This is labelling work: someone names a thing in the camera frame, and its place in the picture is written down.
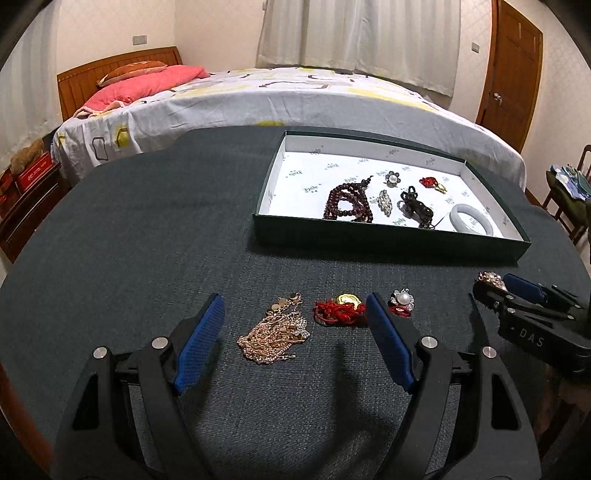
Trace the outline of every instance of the pearl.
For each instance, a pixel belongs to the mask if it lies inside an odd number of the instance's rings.
[[[400,305],[408,305],[410,303],[410,295],[405,291],[400,292],[396,295],[396,301]]]

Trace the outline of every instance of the gold coin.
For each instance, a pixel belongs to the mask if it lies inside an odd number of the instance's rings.
[[[361,300],[359,300],[355,295],[352,293],[343,293],[336,298],[336,303],[342,305],[343,303],[352,303],[357,308],[361,305]]]

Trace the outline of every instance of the blue rubber pad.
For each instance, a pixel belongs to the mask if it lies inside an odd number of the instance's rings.
[[[216,295],[178,356],[174,386],[180,394],[198,382],[201,370],[222,328],[224,316],[223,298]]]
[[[390,322],[388,314],[373,294],[367,298],[365,305],[369,328],[388,367],[390,377],[394,383],[408,392],[415,384],[412,371],[413,359],[396,328]]]
[[[505,287],[507,287],[507,290],[509,290],[512,294],[517,295],[528,302],[539,303],[540,305],[543,305],[546,301],[546,295],[539,285],[524,280],[517,275],[507,273],[503,277],[503,282],[505,282]]]

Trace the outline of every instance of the electrical outlet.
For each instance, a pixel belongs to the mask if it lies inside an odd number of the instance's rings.
[[[148,43],[148,36],[147,35],[136,35],[133,37],[134,45],[146,45]]]

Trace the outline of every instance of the black figurine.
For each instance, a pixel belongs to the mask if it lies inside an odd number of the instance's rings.
[[[417,200],[418,193],[413,186],[408,188],[407,192],[402,192],[400,198],[404,202],[403,212],[409,218],[416,213],[421,220],[418,224],[419,228],[432,229],[435,228],[431,222],[433,221],[433,210],[426,206],[423,202]]]

